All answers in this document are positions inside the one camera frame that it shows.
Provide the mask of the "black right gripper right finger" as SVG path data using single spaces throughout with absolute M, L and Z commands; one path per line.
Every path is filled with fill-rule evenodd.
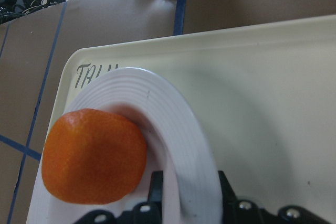
M 234 193 L 225 173 L 222 170 L 218 171 L 220 186 L 222 191 L 223 207 L 226 208 L 236 202 L 237 196 Z

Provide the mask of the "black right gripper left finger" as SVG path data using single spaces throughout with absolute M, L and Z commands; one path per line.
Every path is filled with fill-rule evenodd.
M 154 171 L 151 174 L 148 202 L 153 202 L 158 206 L 162 205 L 163 199 L 163 171 Z

